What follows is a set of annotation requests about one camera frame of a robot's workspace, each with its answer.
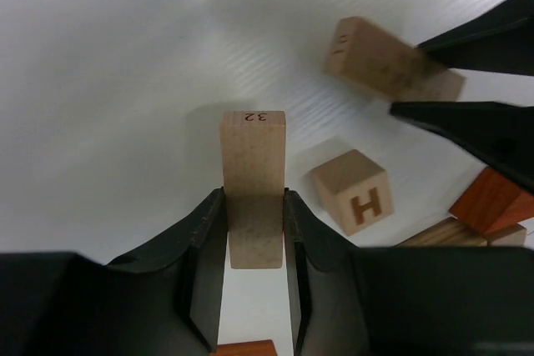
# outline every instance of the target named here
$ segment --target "wood grain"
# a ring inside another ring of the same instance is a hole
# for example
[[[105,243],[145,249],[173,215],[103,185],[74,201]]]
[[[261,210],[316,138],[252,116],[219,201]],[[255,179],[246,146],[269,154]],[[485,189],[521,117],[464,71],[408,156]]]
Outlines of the wood grain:
[[[219,345],[211,356],[278,356],[273,341],[257,341]]]
[[[474,229],[455,218],[446,218],[399,243],[397,246],[486,246],[487,241]]]
[[[534,217],[534,196],[485,168],[450,209],[479,233],[493,233]]]
[[[524,246],[526,240],[526,228],[516,224],[494,233],[486,235],[490,246]]]
[[[285,113],[225,112],[220,137],[231,266],[281,268]]]
[[[325,71],[391,102],[456,101],[465,78],[361,17],[338,23]]]
[[[355,149],[314,168],[312,178],[323,207],[347,235],[393,214],[387,172]]]

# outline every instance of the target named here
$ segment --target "orange-brown block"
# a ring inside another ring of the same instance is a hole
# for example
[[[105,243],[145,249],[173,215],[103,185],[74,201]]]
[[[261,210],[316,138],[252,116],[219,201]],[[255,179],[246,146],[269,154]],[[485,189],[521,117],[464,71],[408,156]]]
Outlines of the orange-brown block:
[[[534,217],[534,196],[487,167],[450,212],[479,233],[493,233]]]
[[[219,345],[211,356],[277,356],[273,341],[257,341]]]

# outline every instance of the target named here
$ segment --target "wooden block with number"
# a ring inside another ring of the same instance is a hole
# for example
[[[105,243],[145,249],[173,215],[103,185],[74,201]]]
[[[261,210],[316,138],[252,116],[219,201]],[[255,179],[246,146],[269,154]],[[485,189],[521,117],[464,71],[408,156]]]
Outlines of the wooden block with number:
[[[447,218],[399,243],[397,246],[486,246],[487,241],[473,228]]]
[[[390,102],[456,101],[465,78],[361,17],[340,20],[325,71]]]
[[[278,356],[273,341],[256,341],[219,345],[211,356]]]
[[[232,268],[281,268],[285,113],[225,112],[220,141]]]
[[[393,214],[387,172],[355,149],[314,168],[312,177],[326,211],[347,235]]]
[[[534,196],[487,167],[450,212],[479,233],[489,234],[534,217]]]
[[[490,246],[524,246],[526,228],[516,224],[494,233],[486,235],[487,244]]]

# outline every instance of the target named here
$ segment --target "wooden block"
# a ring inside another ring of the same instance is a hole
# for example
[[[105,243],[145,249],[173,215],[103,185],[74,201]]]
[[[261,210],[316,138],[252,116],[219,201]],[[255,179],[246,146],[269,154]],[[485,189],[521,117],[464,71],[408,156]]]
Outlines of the wooden block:
[[[485,168],[450,212],[483,234],[534,217],[534,196],[492,168]]]
[[[312,177],[326,211],[347,235],[393,214],[387,172],[357,150],[314,168]]]
[[[397,246],[486,246],[487,241],[474,229],[455,218],[414,235]]]
[[[526,228],[516,224],[486,235],[490,246],[525,246]]]
[[[257,341],[219,345],[211,356],[278,356],[273,341]]]
[[[285,113],[225,112],[220,140],[232,268],[281,268]]]
[[[466,80],[361,17],[340,20],[325,71],[390,102],[454,102]]]

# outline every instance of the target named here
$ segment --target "toy block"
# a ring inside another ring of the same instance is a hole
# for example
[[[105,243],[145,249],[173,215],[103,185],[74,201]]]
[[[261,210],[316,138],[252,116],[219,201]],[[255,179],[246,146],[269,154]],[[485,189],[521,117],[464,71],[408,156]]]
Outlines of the toy block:
[[[219,345],[211,356],[277,356],[273,341],[256,341]]]
[[[526,228],[516,224],[494,233],[486,235],[487,244],[490,246],[524,246],[526,240]]]
[[[455,218],[446,218],[399,243],[397,246],[486,246],[487,241],[473,228]]]
[[[489,234],[534,217],[534,196],[487,167],[450,212],[479,233]]]
[[[281,268],[285,113],[225,112],[220,128],[232,268]]]
[[[387,172],[353,149],[314,168],[317,192],[347,235],[393,214]]]
[[[466,80],[361,17],[339,21],[325,71],[390,102],[454,102]]]

